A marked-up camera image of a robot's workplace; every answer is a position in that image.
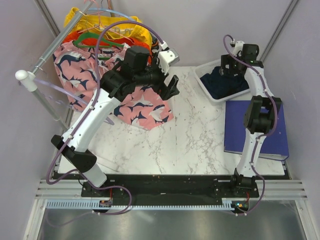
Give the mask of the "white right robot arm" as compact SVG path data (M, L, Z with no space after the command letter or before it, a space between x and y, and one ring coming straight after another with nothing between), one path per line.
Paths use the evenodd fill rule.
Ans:
M259 176L255 165L266 137L272 135L278 124L282 100L270 91L264 77L263 63L257 60L259 46L231 40L232 51L220 58L219 73L225 77L242 76L252 95L244 115L245 142L240 162L234 170L229 191L235 197L253 188Z

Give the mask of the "translucent lilac hanger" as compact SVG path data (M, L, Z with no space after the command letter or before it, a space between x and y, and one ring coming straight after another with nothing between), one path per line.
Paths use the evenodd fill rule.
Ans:
M67 95L68 97L72 97L74 100L80 102L81 104L84 104L85 106L88 105L88 102L85 101L85 100L83 100L83 99L80 98L79 96L74 95L74 94L72 94L70 91L67 91L67 90L65 90L64 88L59 87L59 86L57 86L57 85L55 85L55 84L53 84L53 83L51 83L51 82L48 82L48 81L45 81L45 80L42 80L42 79L38 79L38 78L35 78L34 81L35 81L36 83L38 83L38 84L42 84L42 85L47 86L47 87L50 87L50 88L52 88L52 89L54 89L54 90L56 90L56 91L59 91L59 92L65 94L65 95Z

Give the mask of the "navy blue shorts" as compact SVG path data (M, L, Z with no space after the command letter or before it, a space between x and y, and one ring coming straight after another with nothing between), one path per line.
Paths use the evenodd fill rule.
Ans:
M220 66L216 66L211 73L200 78L202 84L213 99L219 100L249 89L249 85L241 75L220 75Z

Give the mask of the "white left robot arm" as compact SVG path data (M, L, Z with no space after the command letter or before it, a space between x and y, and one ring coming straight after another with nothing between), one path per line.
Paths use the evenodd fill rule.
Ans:
M144 47L128 48L124 59L100 78L90 103L72 127L63 135L54 135L51 139L58 149L58 154L63 155L91 182L92 191L99 197L109 193L110 185L88 146L107 116L127 95L132 94L136 87L151 87L164 101L179 94L179 78L176 75L169 84L165 84L170 66L180 60L178 53L168 47L160 50L151 65L148 65L149 56L149 51Z

